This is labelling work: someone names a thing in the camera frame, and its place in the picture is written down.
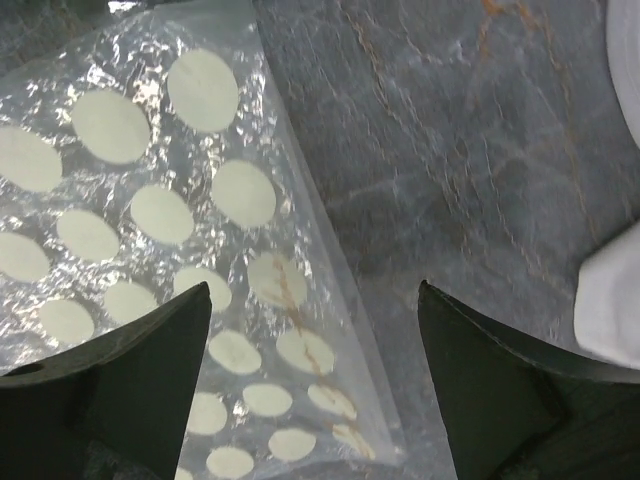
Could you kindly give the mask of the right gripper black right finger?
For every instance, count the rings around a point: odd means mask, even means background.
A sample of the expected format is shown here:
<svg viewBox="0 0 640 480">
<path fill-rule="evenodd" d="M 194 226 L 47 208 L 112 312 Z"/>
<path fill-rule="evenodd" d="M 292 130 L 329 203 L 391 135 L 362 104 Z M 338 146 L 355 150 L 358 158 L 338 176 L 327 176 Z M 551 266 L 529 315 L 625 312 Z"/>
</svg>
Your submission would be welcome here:
<svg viewBox="0 0 640 480">
<path fill-rule="evenodd" d="M 418 323 L 458 478 L 638 478 L 638 371 L 557 348 L 428 282 Z"/>
</svg>

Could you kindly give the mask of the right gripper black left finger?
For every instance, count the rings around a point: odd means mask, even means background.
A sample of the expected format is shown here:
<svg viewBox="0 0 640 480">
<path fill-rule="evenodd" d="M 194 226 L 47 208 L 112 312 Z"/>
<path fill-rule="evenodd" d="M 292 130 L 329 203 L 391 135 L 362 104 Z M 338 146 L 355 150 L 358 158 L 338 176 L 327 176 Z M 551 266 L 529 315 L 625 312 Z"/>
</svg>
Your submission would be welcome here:
<svg viewBox="0 0 640 480">
<path fill-rule="evenodd" d="M 2 375 L 2 478 L 174 478 L 211 313 L 200 283 Z"/>
</svg>

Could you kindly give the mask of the clear dotted zip top bag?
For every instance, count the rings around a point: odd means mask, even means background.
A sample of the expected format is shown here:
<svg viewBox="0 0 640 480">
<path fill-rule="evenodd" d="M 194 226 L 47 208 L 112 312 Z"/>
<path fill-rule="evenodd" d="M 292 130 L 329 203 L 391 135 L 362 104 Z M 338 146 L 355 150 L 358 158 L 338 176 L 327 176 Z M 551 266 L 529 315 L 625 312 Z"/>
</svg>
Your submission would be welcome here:
<svg viewBox="0 0 640 480">
<path fill-rule="evenodd" d="M 162 5 L 1 80 L 1 377 L 206 283 L 172 479 L 450 479 L 439 421 L 391 390 L 417 332 L 374 334 L 247 1 Z"/>
</svg>

